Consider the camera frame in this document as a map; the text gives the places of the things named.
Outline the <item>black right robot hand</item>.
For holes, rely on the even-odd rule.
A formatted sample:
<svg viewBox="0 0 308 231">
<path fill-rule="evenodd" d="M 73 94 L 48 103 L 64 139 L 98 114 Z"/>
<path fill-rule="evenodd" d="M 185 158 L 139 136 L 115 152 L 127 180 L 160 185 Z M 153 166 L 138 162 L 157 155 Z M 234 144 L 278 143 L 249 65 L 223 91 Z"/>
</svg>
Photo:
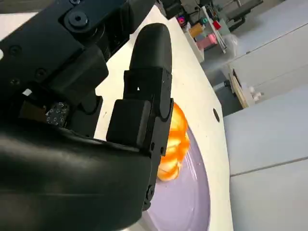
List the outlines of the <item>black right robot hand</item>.
<svg viewBox="0 0 308 231">
<path fill-rule="evenodd" d="M 57 0 L 0 42 L 0 228 L 119 231 L 149 209 L 174 101 L 165 24 L 138 34 L 106 140 L 107 61 L 152 0 Z"/>
</svg>

